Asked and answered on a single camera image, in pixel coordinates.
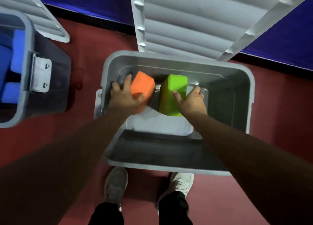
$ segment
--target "shoe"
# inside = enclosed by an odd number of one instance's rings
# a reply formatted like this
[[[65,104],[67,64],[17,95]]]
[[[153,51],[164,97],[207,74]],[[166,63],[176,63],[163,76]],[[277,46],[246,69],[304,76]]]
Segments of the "shoe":
[[[168,189],[160,196],[158,202],[156,203],[156,209],[159,214],[159,202],[160,200],[174,191],[180,191],[185,195],[185,198],[190,191],[191,186],[194,182],[194,174],[182,173],[182,172],[172,172],[170,185]]]
[[[117,204],[119,211],[122,211],[121,201],[127,183],[128,173],[126,169],[113,168],[104,183],[104,202]]]

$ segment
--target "bin lid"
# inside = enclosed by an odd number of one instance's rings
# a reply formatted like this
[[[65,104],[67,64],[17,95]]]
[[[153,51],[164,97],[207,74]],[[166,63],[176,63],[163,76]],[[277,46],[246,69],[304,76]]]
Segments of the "bin lid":
[[[40,0],[0,0],[0,6],[26,14],[44,37],[69,42],[69,34]]]
[[[138,50],[228,61],[303,1],[131,0]]]

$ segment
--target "left hand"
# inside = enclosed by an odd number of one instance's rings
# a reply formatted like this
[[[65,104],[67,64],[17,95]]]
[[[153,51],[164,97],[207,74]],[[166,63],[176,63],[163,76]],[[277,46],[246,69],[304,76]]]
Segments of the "left hand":
[[[133,99],[131,95],[131,74],[129,74],[124,81],[123,89],[121,89],[121,86],[117,82],[112,83],[108,112],[125,113],[128,117],[135,112],[143,100],[143,94],[137,99]]]

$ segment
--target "leg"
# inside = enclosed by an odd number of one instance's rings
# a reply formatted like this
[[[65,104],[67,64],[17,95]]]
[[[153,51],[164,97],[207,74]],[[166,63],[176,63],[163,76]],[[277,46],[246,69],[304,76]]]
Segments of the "leg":
[[[128,182],[125,168],[115,167],[104,183],[104,203],[99,204],[88,225],[123,225],[121,200]]]
[[[160,225],[193,223],[188,218],[186,195],[194,182],[190,173],[172,172],[169,188],[161,195],[157,203]]]

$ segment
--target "pants leg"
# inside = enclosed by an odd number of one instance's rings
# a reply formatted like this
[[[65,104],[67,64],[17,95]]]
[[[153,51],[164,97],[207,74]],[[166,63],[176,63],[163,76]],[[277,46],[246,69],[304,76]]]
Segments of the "pants leg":
[[[122,213],[118,210],[117,204],[101,203],[90,218],[88,225],[124,225]]]
[[[192,225],[188,218],[188,203],[180,191],[174,191],[162,198],[159,202],[160,225],[179,224]]]

